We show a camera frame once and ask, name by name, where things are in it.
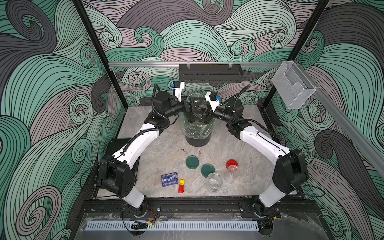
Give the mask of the black bin with green liner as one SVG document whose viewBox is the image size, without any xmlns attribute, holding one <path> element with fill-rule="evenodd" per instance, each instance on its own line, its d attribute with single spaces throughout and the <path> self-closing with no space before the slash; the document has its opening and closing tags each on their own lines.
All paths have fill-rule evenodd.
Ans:
<svg viewBox="0 0 384 240">
<path fill-rule="evenodd" d="M 187 142 L 193 147 L 203 147 L 207 145 L 211 139 L 216 120 L 206 123 L 206 126 L 193 126 L 191 123 L 196 120 L 190 121 L 187 114 L 182 114 L 182 131 L 185 135 Z"/>
</svg>

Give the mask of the green jar lid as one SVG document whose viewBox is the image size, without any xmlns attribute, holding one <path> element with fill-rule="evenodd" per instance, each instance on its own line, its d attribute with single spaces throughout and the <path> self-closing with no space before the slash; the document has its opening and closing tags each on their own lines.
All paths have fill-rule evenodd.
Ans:
<svg viewBox="0 0 384 240">
<path fill-rule="evenodd" d="M 204 164 L 201 168 L 201 174 L 204 178 L 207 178 L 210 174 L 215 172 L 215 167 L 211 164 Z"/>
<path fill-rule="evenodd" d="M 191 156 L 188 156 L 187 159 L 186 159 L 186 166 L 188 169 L 196 169 L 200 164 L 200 161 L 199 159 L 194 156 L 194 155 L 191 155 Z"/>
</svg>

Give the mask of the red jar lid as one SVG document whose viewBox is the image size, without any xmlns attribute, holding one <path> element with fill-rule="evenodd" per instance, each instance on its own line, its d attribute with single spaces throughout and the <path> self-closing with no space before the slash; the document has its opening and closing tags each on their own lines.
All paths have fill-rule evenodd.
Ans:
<svg viewBox="0 0 384 240">
<path fill-rule="evenodd" d="M 236 167 L 238 167 L 239 164 L 238 164 L 238 162 L 237 162 L 236 160 L 231 159 L 231 160 L 228 160 L 228 161 L 226 162 L 226 168 L 228 169 L 228 168 L 231 167 L 231 166 L 236 166 Z"/>
</svg>

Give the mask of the red-lidded oatmeal jar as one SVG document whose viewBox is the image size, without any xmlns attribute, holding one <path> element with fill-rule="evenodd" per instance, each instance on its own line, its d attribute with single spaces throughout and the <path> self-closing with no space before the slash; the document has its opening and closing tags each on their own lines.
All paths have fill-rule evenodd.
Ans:
<svg viewBox="0 0 384 240">
<path fill-rule="evenodd" d="M 240 175 L 240 170 L 237 165 L 230 165 L 227 168 L 227 171 L 225 173 L 224 179 L 227 183 L 231 184 L 233 183 L 237 177 Z"/>
</svg>

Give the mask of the glass oatmeal jar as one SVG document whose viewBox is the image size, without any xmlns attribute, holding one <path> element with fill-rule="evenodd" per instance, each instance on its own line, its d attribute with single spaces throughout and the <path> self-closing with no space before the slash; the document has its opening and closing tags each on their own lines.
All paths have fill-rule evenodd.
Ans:
<svg viewBox="0 0 384 240">
<path fill-rule="evenodd" d="M 218 173 L 211 173 L 207 176 L 208 189 L 217 192 L 223 186 L 223 179 Z"/>
</svg>

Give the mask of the green-lidded oatmeal jar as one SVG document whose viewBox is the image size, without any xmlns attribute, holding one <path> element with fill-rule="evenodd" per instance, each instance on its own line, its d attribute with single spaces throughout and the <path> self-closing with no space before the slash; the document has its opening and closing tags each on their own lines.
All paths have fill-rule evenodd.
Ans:
<svg viewBox="0 0 384 240">
<path fill-rule="evenodd" d="M 191 111 L 187 114 L 189 120 L 205 120 L 209 109 L 205 98 L 200 93 L 192 93 L 187 102 L 191 103 Z"/>
</svg>

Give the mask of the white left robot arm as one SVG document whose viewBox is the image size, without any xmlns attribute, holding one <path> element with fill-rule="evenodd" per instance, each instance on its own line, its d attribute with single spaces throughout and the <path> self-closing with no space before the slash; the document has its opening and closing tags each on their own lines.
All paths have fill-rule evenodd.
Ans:
<svg viewBox="0 0 384 240">
<path fill-rule="evenodd" d="M 144 209 L 147 197 L 135 187 L 132 167 L 150 143 L 171 125 L 169 117 L 179 113 L 196 114 L 204 101 L 203 97 L 182 100 L 164 91 L 154 92 L 152 111 L 139 132 L 118 151 L 105 154 L 100 160 L 96 186 L 115 194 L 135 209 Z"/>
</svg>

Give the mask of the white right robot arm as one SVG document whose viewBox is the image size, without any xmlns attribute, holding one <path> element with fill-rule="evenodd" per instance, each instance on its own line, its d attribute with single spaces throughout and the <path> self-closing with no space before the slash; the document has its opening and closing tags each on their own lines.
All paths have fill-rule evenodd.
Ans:
<svg viewBox="0 0 384 240">
<path fill-rule="evenodd" d="M 296 191 L 309 179 L 309 173 L 304 154 L 291 150 L 273 141 L 253 124 L 263 128 L 263 125 L 252 119 L 242 117 L 240 100 L 234 99 L 229 107 L 221 108 L 218 97 L 203 97 L 207 111 L 197 117 L 205 122 L 218 119 L 226 122 L 229 132 L 239 140 L 249 144 L 263 154 L 274 166 L 272 183 L 258 197 L 259 211 L 273 207 L 282 198 Z"/>
</svg>

